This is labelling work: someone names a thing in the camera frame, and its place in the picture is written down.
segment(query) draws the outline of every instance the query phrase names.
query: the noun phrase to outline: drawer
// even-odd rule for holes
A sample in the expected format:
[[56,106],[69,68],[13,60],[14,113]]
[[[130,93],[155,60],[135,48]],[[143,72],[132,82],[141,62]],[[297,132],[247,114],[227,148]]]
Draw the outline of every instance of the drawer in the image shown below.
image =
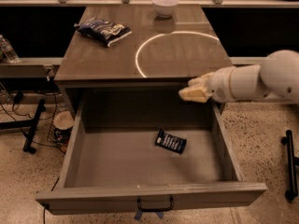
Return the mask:
[[[54,215],[249,205],[264,183],[242,179],[216,104],[182,102],[177,87],[87,89],[60,181],[36,200]],[[159,129],[186,138],[155,146]]]

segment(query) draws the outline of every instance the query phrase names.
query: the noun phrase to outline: white robotic hand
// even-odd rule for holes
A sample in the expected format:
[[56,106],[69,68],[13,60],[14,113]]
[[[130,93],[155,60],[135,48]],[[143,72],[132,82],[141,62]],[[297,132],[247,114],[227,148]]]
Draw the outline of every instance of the white robotic hand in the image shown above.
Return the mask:
[[299,104],[299,53],[280,50],[261,64],[230,66],[192,79],[179,91],[185,101],[255,101]]

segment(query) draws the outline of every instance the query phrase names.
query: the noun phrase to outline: white bowl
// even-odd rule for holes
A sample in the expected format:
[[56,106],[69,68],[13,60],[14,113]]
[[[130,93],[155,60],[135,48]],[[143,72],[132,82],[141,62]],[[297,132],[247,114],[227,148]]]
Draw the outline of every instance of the white bowl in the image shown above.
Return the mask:
[[169,18],[178,5],[178,0],[152,0],[152,5],[159,17]]

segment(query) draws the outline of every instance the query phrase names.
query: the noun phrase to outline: floor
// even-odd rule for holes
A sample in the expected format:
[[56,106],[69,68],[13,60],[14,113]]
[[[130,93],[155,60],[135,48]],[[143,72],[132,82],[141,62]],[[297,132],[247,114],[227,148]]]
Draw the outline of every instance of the floor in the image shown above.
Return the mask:
[[[48,142],[51,116],[64,109],[60,96],[24,94],[19,114],[36,111],[38,99],[46,99],[46,111],[38,123],[35,142]],[[12,112],[12,104],[0,107],[0,121],[28,119]],[[222,114],[231,136],[235,155],[247,181],[266,183],[268,191],[249,207],[171,211],[159,219],[155,214],[144,214],[140,223],[216,223],[216,224],[282,224],[299,223],[299,198],[286,201],[286,148],[280,144],[287,129],[293,131],[295,154],[299,155],[299,107],[297,105],[228,104]],[[59,176],[64,153],[56,147],[33,144],[36,154],[22,151],[24,137],[19,129],[0,131],[0,220],[1,223],[43,223],[43,208],[35,201],[36,192],[50,190]],[[45,213],[45,223],[137,223],[135,213],[53,216]]]

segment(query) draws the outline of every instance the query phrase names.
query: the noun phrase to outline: drawer handle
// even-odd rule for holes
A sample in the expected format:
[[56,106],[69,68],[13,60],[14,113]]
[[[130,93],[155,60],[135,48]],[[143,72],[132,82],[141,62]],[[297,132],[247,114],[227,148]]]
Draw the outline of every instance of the drawer handle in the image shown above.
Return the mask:
[[173,197],[169,198],[169,206],[168,207],[162,207],[162,208],[143,208],[141,206],[141,200],[138,198],[137,200],[138,209],[140,212],[144,213],[159,213],[159,212],[168,212],[171,211],[174,208],[174,199]]

